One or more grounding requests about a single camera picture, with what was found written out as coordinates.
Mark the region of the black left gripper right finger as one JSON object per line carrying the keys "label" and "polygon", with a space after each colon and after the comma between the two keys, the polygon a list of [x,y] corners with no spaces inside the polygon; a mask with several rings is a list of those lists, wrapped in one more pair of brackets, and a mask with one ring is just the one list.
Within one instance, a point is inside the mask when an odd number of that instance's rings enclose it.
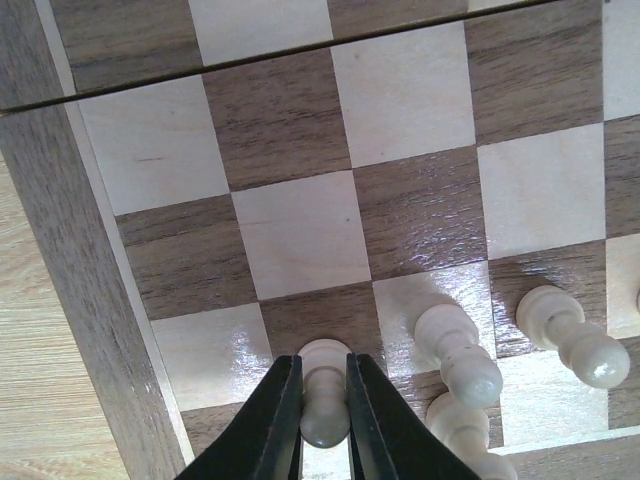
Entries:
{"label": "black left gripper right finger", "polygon": [[476,479],[425,427],[368,354],[346,357],[353,479]]}

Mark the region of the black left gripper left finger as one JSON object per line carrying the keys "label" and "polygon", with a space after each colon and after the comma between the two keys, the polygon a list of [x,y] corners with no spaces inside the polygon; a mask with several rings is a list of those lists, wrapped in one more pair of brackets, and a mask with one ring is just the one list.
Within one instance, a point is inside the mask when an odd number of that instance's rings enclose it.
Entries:
{"label": "black left gripper left finger", "polygon": [[299,479],[302,359],[280,356],[221,435],[178,477]]}

